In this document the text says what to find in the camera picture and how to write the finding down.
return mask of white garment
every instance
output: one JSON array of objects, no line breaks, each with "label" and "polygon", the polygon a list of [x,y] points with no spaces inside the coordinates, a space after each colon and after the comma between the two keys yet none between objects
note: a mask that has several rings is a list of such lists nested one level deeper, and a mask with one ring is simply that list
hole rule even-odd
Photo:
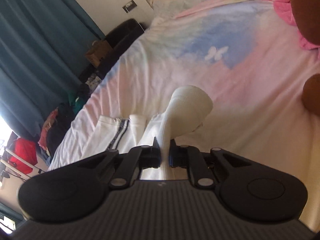
[{"label": "white garment", "polygon": [[101,115],[85,146],[84,158],[106,149],[127,153],[135,146],[151,146],[156,137],[161,150],[161,167],[144,170],[141,178],[186,179],[185,169],[169,167],[170,140],[196,130],[211,110],[212,101],[204,91],[194,86],[184,86],[174,91],[166,111],[155,115],[147,127],[146,118],[141,115],[132,114],[129,119]]}]

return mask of white wall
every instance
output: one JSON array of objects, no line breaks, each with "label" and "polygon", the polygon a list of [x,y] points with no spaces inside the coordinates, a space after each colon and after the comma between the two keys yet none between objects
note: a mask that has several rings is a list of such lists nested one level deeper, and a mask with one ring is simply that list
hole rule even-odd
[{"label": "white wall", "polygon": [[[36,167],[46,171],[48,167],[44,161],[39,156],[37,156],[37,159],[38,164]],[[21,179],[10,175],[10,179],[3,178],[2,189],[0,190],[0,202],[19,213],[21,213],[21,211],[17,199],[17,190],[22,183],[23,181]]]},{"label": "white wall", "polygon": [[104,34],[130,18],[143,22],[147,26],[153,19],[153,9],[146,0],[134,0],[138,5],[128,14],[122,7],[131,0],[76,0],[98,25]]}]

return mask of butterfly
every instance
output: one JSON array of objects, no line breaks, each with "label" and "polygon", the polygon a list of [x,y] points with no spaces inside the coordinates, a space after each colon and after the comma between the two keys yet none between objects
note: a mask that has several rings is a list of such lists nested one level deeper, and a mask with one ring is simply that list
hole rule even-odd
[{"label": "butterfly", "polygon": [[214,60],[218,61],[222,59],[222,55],[228,51],[229,47],[225,46],[221,49],[217,49],[215,46],[210,47],[208,50],[207,56],[204,57],[206,61],[214,58]]}]

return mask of silver screw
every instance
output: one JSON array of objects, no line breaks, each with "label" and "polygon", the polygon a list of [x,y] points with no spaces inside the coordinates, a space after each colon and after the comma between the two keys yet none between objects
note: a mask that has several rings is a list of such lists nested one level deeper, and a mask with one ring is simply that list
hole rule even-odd
[{"label": "silver screw", "polygon": [[111,181],[111,185],[115,187],[121,187],[124,186],[127,183],[125,179],[122,178],[115,178]]},{"label": "silver screw", "polygon": [[202,178],[198,180],[198,184],[203,187],[208,187],[213,184],[213,180],[209,178]]}]

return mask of tie-dye blanket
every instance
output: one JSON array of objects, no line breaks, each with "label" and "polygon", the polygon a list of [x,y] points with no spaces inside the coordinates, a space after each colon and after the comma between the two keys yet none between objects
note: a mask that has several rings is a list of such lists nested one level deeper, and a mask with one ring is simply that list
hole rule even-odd
[{"label": "tie-dye blanket", "polygon": [[215,7],[218,1],[154,24],[137,39],[79,112],[50,169],[82,158],[100,115],[150,119],[166,109],[177,87],[195,85],[214,110],[177,143],[202,151],[221,147],[298,177],[309,194],[302,221],[316,229],[320,118],[300,97],[304,82],[320,71],[317,53],[299,47],[296,27],[278,17],[271,2]]}]

